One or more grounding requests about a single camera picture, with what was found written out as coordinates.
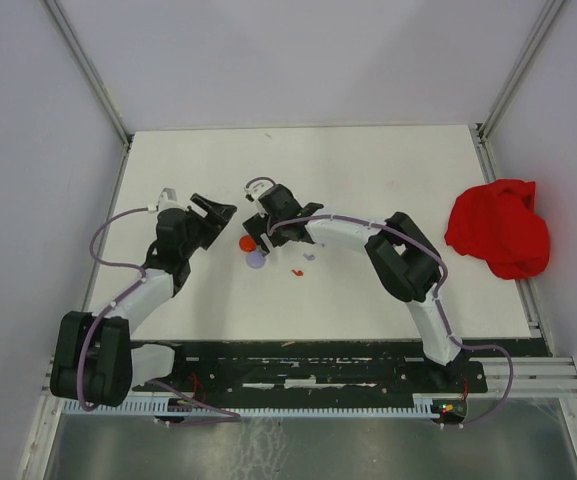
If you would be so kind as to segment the orange charging case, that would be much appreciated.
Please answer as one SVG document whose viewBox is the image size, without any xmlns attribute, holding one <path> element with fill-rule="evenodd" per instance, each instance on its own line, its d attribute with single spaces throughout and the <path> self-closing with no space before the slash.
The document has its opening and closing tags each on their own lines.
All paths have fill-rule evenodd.
<svg viewBox="0 0 577 480">
<path fill-rule="evenodd" d="M 257 249 L 256 242 L 249 235 L 242 236 L 239 239 L 238 245 L 242 251 L 247 252 L 247 253 L 253 252 Z"/>
</svg>

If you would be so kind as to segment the purple charging case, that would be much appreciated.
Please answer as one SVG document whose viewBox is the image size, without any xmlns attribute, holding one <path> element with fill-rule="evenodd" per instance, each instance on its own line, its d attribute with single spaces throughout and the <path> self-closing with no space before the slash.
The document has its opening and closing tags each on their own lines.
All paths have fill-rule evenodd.
<svg viewBox="0 0 577 480">
<path fill-rule="evenodd" d="M 246 264 L 252 269 L 261 269 L 266 263 L 265 256 L 260 252 L 253 251 L 246 255 Z"/>
</svg>

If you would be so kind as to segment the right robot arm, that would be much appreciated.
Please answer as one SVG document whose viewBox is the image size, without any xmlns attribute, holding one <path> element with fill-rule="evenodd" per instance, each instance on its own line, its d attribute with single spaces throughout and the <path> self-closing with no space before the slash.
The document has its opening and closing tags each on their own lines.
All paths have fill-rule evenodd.
<svg viewBox="0 0 577 480">
<path fill-rule="evenodd" d="M 372 221 L 327 212 L 319 203 L 301 205 L 290 189 L 268 177 L 250 180 L 245 198 L 257 213 L 243 223 L 262 255 L 289 242 L 336 246 L 365 254 L 381 285 L 406 304 L 431 361 L 426 370 L 435 389 L 449 391 L 463 379 L 456 360 L 461 340 L 441 302 L 447 267 L 432 243 L 405 213 Z"/>
</svg>

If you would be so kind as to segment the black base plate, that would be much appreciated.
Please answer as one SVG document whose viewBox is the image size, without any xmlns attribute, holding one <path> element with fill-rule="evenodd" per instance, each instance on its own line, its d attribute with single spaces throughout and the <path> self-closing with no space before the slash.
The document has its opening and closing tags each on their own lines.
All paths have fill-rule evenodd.
<svg viewBox="0 0 577 480">
<path fill-rule="evenodd" d="M 481 363 L 435 367 L 418 341 L 169 341 L 162 383 L 211 406 L 409 407 L 488 390 Z"/>
</svg>

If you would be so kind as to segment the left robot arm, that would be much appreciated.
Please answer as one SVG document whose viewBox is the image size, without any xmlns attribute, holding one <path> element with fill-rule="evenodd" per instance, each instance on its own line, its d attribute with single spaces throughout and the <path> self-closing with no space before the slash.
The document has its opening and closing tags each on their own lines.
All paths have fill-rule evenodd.
<svg viewBox="0 0 577 480">
<path fill-rule="evenodd" d="M 162 190 L 146 212 L 156 216 L 154 239 L 145 259 L 132 265 L 136 277 L 95 311 L 70 311 L 61 320 L 53 355 L 49 390 L 75 400 L 86 411 L 117 407 L 130 390 L 156 379 L 177 390 L 189 378 L 188 364 L 171 347 L 136 347 L 136 328 L 186 283 L 190 259 L 208 249 L 234 217 L 237 208 L 193 194 L 182 206 L 171 188 Z"/>
</svg>

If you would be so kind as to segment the red cloth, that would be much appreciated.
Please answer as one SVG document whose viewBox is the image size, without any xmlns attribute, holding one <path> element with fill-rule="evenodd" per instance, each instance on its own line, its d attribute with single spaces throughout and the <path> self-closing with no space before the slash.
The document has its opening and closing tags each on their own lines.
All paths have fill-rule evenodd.
<svg viewBox="0 0 577 480">
<path fill-rule="evenodd" d="M 550 260 L 546 222 L 536 213 L 533 181 L 501 179 L 471 187 L 455 200 L 444 240 L 462 256 L 480 259 L 504 280 L 543 273 Z"/>
</svg>

